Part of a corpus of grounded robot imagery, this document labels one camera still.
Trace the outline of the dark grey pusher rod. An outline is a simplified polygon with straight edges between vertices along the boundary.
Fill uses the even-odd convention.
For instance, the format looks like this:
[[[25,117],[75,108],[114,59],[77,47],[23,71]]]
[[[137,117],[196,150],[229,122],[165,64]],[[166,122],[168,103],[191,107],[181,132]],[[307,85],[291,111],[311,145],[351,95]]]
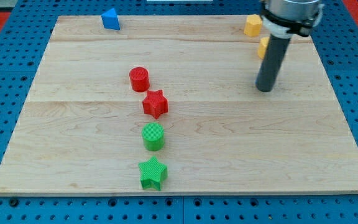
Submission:
[[[278,77],[290,39],[282,39],[270,35],[265,55],[260,66],[255,86],[261,92],[270,92]]]

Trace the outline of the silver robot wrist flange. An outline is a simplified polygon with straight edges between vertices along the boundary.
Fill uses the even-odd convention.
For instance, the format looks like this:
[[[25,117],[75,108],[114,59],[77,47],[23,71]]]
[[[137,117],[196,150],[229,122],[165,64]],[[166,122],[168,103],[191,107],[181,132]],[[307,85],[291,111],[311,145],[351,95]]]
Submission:
[[[310,36],[323,17],[322,0],[262,0],[260,3],[263,26],[281,39]]]

